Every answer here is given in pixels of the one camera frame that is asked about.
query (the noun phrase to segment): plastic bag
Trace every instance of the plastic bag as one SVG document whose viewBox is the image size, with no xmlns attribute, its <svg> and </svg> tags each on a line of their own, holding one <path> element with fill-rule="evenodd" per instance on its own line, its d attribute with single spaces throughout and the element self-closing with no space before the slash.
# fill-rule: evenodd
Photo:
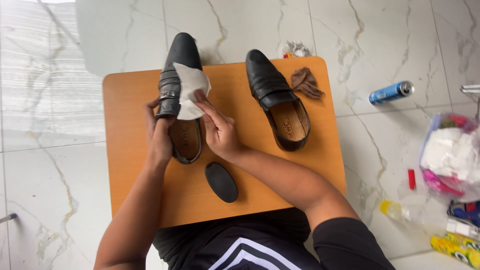
<svg viewBox="0 0 480 270">
<path fill-rule="evenodd" d="M 429 191 L 451 200 L 480 200 L 480 129 L 472 118 L 454 113 L 432 118 L 420 154 Z"/>
</svg>

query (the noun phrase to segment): hand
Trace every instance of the hand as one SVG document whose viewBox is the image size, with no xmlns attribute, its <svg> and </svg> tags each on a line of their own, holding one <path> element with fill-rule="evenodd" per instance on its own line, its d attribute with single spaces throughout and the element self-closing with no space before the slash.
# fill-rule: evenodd
<svg viewBox="0 0 480 270">
<path fill-rule="evenodd" d="M 168 128 L 175 122 L 174 117 L 156 119 L 153 110 L 159 105 L 156 98 L 144 105 L 145 129 L 147 133 L 148 155 L 146 166 L 150 169 L 166 167 L 172 157 L 173 145 Z"/>
<path fill-rule="evenodd" d="M 195 97 L 198 101 L 195 104 L 205 112 L 202 118 L 205 123 L 205 140 L 208 146 L 219 157 L 232 162 L 247 149 L 238 139 L 235 120 L 217 111 L 202 90 L 195 91 Z"/>
</svg>

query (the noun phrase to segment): brown cloth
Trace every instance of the brown cloth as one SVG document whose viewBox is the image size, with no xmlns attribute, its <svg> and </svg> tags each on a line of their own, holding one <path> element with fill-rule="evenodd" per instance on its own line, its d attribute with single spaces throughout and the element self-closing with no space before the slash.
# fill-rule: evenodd
<svg viewBox="0 0 480 270">
<path fill-rule="evenodd" d="M 308 67 L 302 67 L 292 73 L 292 89 L 301 91 L 308 98 L 321 99 L 325 94 L 317 88 L 317 80 Z"/>
</svg>

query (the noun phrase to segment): paper towel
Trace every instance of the paper towel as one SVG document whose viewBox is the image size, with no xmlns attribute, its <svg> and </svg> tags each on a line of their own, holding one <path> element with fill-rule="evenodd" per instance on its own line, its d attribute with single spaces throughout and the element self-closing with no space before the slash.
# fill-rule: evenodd
<svg viewBox="0 0 480 270">
<path fill-rule="evenodd" d="M 177 119 L 193 120 L 202 117 L 205 113 L 194 102 L 197 101 L 193 94 L 195 90 L 201 89 L 205 96 L 208 96 L 212 86 L 208 76 L 201 70 L 190 68 L 186 65 L 173 63 L 180 78 L 181 92 L 179 102 L 181 105 Z"/>
</svg>

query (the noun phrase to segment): black leather shoe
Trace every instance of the black leather shoe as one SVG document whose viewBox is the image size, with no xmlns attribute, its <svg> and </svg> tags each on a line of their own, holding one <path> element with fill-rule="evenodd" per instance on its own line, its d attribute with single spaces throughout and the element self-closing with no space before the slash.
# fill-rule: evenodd
<svg viewBox="0 0 480 270">
<path fill-rule="evenodd" d="M 157 119 L 171 115 L 177 117 L 180 112 L 181 85 L 173 62 L 202 70 L 197 45 L 189 34 L 177 34 L 168 51 L 165 68 L 158 82 L 160 105 L 156 113 Z M 200 119 L 176 120 L 168 133 L 173 143 L 173 157 L 183 164 L 190 164 L 197 160 L 202 152 Z"/>
<path fill-rule="evenodd" d="M 261 51 L 249 51 L 246 66 L 252 96 L 267 115 L 278 147 L 284 151 L 302 148 L 310 133 L 310 120 L 300 98 Z"/>
</svg>

